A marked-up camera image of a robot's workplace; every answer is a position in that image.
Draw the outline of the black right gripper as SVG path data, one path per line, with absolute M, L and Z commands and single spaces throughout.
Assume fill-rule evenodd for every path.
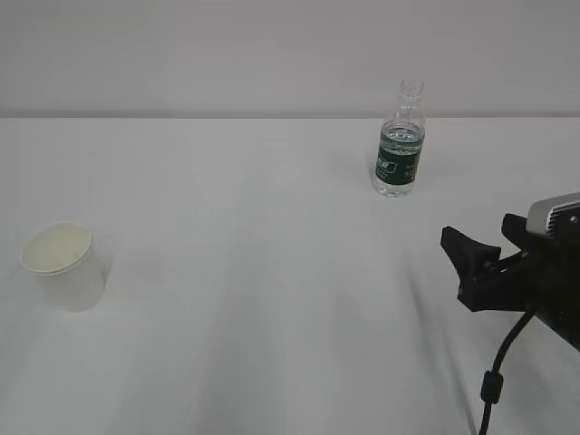
M 440 246 L 459 278 L 458 299 L 472 312 L 525 312 L 579 348 L 579 248 L 535 239 L 527 219 L 507 213 L 502 235 L 520 251 L 480 243 L 454 227 L 441 230 Z

